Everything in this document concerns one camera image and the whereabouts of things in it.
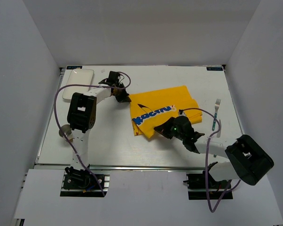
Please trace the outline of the yellow printed cloth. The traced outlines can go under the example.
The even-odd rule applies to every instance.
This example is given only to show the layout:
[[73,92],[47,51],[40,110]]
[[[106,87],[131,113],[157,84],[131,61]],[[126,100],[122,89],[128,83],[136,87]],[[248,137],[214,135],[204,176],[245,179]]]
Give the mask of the yellow printed cloth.
[[192,124],[202,122],[202,112],[198,103],[190,95],[186,86],[154,90],[129,96],[130,115],[135,136],[144,135],[150,139],[159,126],[171,117],[178,117],[179,110],[192,108],[186,112]]

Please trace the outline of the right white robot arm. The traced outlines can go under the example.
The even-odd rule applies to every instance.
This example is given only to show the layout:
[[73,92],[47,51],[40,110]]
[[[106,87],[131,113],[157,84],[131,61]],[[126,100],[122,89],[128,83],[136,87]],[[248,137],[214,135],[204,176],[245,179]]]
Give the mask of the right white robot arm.
[[176,138],[193,153],[216,155],[226,158],[226,162],[205,160],[203,181],[213,188],[220,181],[239,179],[248,185],[256,185],[273,167],[272,158],[249,135],[242,135],[231,144],[219,137],[207,137],[194,130],[187,117],[172,117],[156,126],[155,132],[167,139]]

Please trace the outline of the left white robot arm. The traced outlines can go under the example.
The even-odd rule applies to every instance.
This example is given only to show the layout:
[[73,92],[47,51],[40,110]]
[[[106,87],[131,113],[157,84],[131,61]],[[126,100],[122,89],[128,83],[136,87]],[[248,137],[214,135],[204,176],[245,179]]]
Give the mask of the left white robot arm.
[[89,167],[88,139],[96,120],[96,106],[111,96],[119,103],[129,103],[131,99],[122,80],[128,75],[111,71],[108,78],[99,82],[98,86],[85,93],[75,92],[72,95],[67,115],[67,122],[72,131],[72,147],[74,150],[71,167],[86,170]]

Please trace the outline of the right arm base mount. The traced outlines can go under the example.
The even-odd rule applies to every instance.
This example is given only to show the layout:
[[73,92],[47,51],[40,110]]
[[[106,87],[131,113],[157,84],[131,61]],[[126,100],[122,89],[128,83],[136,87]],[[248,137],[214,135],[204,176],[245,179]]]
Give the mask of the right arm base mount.
[[[227,185],[226,180],[216,182],[210,175],[208,176],[208,188],[210,200],[218,200]],[[207,200],[205,189],[205,174],[187,174],[187,179],[183,184],[188,188],[189,200]]]

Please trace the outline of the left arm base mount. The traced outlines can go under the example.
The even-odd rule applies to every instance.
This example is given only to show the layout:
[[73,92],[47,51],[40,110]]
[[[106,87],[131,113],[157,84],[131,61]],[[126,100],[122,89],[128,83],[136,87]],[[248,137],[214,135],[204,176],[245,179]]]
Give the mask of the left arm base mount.
[[95,176],[96,178],[84,169],[66,167],[60,196],[103,198],[102,192],[107,193],[110,176],[107,174],[96,174]]

